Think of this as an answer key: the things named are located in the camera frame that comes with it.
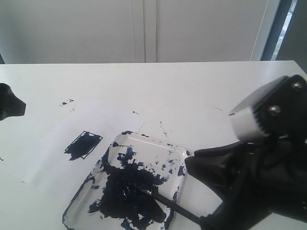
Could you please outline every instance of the white tabletop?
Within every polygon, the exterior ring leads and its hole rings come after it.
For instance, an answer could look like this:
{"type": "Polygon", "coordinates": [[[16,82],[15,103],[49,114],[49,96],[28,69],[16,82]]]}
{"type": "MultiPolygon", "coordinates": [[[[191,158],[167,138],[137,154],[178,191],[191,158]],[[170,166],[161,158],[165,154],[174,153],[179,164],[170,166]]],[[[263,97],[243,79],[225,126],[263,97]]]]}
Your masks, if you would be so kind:
{"type": "MultiPolygon", "coordinates": [[[[0,65],[0,81],[9,84],[27,104],[22,118],[0,122],[0,228],[65,229],[61,217],[68,203],[22,183],[9,171],[25,149],[82,101],[98,99],[136,111],[146,119],[140,133],[194,151],[235,142],[228,112],[261,85],[294,74],[306,77],[293,61],[0,65]],[[60,106],[68,99],[74,103],[60,106]]],[[[188,175],[178,202],[194,214],[206,216],[221,201],[188,175]]],[[[306,227],[271,215],[253,229],[306,227]]],[[[200,228],[177,214],[171,229],[200,228]]]]}

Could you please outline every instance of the white wall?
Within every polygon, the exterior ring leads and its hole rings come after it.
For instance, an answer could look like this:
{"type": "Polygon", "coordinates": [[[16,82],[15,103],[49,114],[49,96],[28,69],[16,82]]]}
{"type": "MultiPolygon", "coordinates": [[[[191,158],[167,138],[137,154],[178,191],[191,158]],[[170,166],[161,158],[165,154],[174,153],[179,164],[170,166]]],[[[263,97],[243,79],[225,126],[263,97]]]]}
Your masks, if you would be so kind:
{"type": "Polygon", "coordinates": [[[251,59],[254,46],[257,56],[252,59],[260,59],[278,4],[279,0],[157,0],[156,60],[244,61],[251,59]]]}
{"type": "Polygon", "coordinates": [[[0,53],[5,63],[143,61],[135,54],[141,45],[144,56],[143,31],[133,30],[142,7],[132,7],[131,0],[0,0],[0,53]]]}

